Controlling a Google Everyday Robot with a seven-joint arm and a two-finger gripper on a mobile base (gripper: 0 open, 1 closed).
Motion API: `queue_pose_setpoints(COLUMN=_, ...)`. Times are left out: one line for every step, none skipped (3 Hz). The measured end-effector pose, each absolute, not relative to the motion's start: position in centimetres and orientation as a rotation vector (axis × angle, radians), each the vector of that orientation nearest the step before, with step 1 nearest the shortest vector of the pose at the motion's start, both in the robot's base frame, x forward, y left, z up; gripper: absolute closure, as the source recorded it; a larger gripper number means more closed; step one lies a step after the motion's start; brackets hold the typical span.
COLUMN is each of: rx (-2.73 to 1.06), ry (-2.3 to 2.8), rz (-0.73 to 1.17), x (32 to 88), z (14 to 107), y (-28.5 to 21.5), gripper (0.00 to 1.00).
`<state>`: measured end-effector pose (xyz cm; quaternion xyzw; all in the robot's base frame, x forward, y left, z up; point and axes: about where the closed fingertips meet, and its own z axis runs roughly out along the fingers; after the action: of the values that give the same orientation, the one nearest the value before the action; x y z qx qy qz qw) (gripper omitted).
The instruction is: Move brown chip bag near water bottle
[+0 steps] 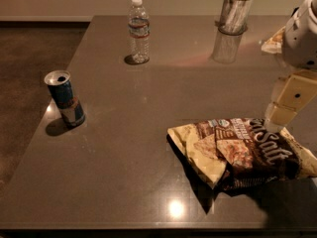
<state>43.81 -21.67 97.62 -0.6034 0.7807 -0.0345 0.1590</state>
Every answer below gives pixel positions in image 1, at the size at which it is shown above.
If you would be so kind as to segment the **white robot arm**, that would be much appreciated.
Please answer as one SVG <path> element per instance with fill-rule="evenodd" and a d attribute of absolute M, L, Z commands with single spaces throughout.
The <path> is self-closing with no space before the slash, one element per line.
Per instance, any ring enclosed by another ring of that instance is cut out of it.
<path fill-rule="evenodd" d="M 264 126 L 279 132 L 317 95 L 317 0 L 305 0 L 284 27 L 262 45 L 290 70 L 274 86 Z"/>

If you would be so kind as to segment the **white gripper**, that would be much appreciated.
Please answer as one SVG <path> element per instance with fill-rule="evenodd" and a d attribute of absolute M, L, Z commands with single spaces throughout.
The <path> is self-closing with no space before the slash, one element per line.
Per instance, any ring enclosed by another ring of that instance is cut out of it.
<path fill-rule="evenodd" d="M 276 82 L 264 126 L 279 132 L 317 96 L 317 0 L 304 0 L 285 25 L 283 59 L 300 69 Z"/>

